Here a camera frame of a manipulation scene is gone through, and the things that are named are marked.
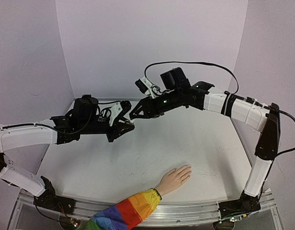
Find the glitter nail polish bottle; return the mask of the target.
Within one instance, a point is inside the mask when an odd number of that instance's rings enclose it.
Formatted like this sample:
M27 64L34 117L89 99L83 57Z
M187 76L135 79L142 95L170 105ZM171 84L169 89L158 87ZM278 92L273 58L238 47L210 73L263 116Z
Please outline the glitter nail polish bottle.
M131 122L130 120L125 120L125 121L124 121L124 124L125 124L126 126L129 126L129 127L134 127L134 126L135 126L135 124L134 124L133 122Z

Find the rainbow sleeve forearm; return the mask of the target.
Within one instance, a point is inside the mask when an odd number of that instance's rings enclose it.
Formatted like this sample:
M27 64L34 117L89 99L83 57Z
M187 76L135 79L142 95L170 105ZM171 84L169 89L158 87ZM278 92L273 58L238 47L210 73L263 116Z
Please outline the rainbow sleeve forearm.
M94 214L86 230L131 230L147 219L157 208L162 197L151 188Z

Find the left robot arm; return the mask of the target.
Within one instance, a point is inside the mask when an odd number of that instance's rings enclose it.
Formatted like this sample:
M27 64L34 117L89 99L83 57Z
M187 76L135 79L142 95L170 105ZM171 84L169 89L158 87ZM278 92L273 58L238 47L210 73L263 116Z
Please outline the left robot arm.
M101 105L98 99L86 94L77 98L65 115L43 122L0 126L0 179L31 193L48 209L55 209L59 199L50 180L17 167L5 152L34 145L67 144L78 141L82 135L105 134L113 142L134 130L134 124L125 118L131 109L129 101L105 103L104 109Z

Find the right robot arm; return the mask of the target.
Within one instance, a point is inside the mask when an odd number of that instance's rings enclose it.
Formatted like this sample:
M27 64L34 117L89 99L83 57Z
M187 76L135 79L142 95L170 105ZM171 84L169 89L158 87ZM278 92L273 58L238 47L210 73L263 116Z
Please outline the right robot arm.
M213 84L199 81L191 85L180 67L161 74L166 92L154 92L155 86L147 77L135 82L146 98L140 100L130 112L131 119L150 119L165 112L184 106L215 112L238 120L256 131L260 137L255 149L255 161L246 186L237 200L221 202L218 205L220 221L234 222L248 214L259 211L262 188L276 157L295 150L279 152L280 115L295 118L281 111L275 103L266 105L250 97L241 97L228 91L221 91Z

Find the mannequin hand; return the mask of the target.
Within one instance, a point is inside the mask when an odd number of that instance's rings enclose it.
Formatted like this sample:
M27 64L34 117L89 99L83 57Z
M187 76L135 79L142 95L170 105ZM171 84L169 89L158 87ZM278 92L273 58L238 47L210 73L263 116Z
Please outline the mannequin hand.
M161 196L175 191L185 184L191 177L192 167L184 165L180 168L174 168L163 175L160 183L155 187Z

